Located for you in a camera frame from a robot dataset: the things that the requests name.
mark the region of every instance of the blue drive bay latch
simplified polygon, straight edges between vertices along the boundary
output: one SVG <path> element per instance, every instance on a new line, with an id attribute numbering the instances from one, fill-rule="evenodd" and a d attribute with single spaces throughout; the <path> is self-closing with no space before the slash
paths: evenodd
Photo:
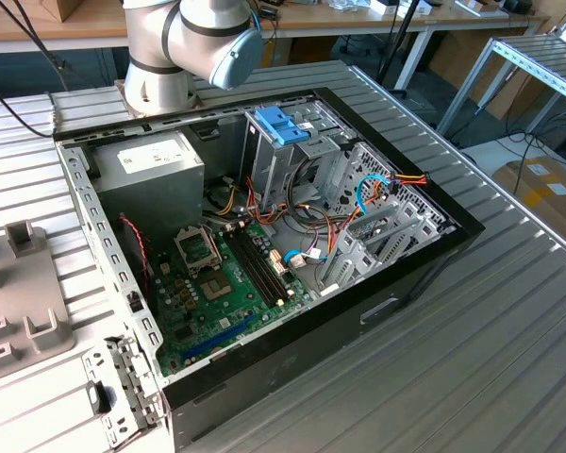
<path id="1" fill-rule="evenodd" d="M 310 134 L 296 126 L 291 116 L 279 107 L 257 109 L 256 117 L 275 136 L 279 144 L 298 143 L 310 138 Z"/>

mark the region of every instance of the blue cable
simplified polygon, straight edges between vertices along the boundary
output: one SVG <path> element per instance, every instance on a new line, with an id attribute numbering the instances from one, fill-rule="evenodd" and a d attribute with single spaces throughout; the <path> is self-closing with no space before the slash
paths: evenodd
<path id="1" fill-rule="evenodd" d="M 252 16 L 254 16 L 254 24 L 256 25 L 256 28 L 258 29 L 258 31 L 262 31 L 262 25 L 260 25 L 260 20 L 258 18 L 258 15 L 252 10 Z"/>
<path id="2" fill-rule="evenodd" d="M 367 213 L 367 208 L 365 208 L 365 203 L 362 201 L 362 185 L 367 179 L 376 179 L 381 183 L 385 184 L 386 186 L 390 184 L 390 182 L 382 175 L 367 175 L 359 182 L 357 186 L 357 204 L 360 210 L 362 210 L 363 214 Z"/>
<path id="3" fill-rule="evenodd" d="M 287 255 L 285 255 L 285 257 L 283 257 L 283 261 L 290 262 L 290 260 L 295 257 L 296 255 L 300 255 L 302 254 L 301 250 L 290 250 L 289 252 L 287 252 Z"/>

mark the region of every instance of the red cable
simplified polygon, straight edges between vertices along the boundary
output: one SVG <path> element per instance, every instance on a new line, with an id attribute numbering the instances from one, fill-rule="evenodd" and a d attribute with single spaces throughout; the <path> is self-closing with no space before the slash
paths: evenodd
<path id="1" fill-rule="evenodd" d="M 148 296 L 149 296 L 149 270 L 148 270 L 148 267 L 147 267 L 147 255 L 146 255 L 146 252 L 144 250 L 144 243 L 142 242 L 141 232 L 139 231 L 138 228 L 136 228 L 136 226 L 130 220 L 128 220 L 123 215 L 120 215 L 120 220 L 122 222 L 124 222 L 125 224 L 127 224 L 130 228 L 132 228 L 132 231 L 134 232 L 134 235 L 136 236 L 136 240 L 139 242 L 139 247 L 141 248 L 141 257 L 142 257 L 142 271 L 144 273 L 144 297 L 148 298 Z"/>

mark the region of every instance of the metal rack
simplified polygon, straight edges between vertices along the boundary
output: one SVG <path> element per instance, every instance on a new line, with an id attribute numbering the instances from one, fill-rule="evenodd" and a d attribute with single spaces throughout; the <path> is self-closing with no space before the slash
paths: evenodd
<path id="1" fill-rule="evenodd" d="M 493 54 L 500 55 L 507 61 L 482 96 L 478 103 L 479 106 L 484 106 L 497 93 L 514 65 L 556 91 L 528 126 L 527 132 L 532 131 L 541 122 L 545 114 L 561 96 L 566 97 L 566 42 L 555 35 L 492 38 L 442 117 L 436 129 L 439 134 L 444 135 L 453 124 L 461 106 L 463 106 Z"/>
<path id="2" fill-rule="evenodd" d="M 566 242 L 356 68 L 329 61 L 255 72 L 210 106 L 327 86 L 486 230 L 414 304 L 183 451 L 566 451 Z M 127 118 L 113 88 L 55 96 L 62 128 Z M 10 101 L 33 126 L 45 96 Z M 0 226 L 48 234 L 71 351 L 0 379 L 0 451 L 106 452 L 80 356 L 123 329 L 79 229 L 57 152 L 0 108 Z M 167 453 L 165 428 L 124 453 Z"/>

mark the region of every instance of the chip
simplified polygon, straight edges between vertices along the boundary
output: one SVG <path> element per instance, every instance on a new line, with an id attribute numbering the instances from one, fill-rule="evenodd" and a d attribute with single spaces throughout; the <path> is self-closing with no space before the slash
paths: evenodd
<path id="1" fill-rule="evenodd" d="M 186 340 L 187 338 L 191 337 L 192 329 L 189 326 L 184 326 L 174 332 L 174 335 L 179 341 Z"/>
<path id="2" fill-rule="evenodd" d="M 233 292 L 233 287 L 222 270 L 209 271 L 200 275 L 197 283 L 207 300 L 215 300 Z"/>

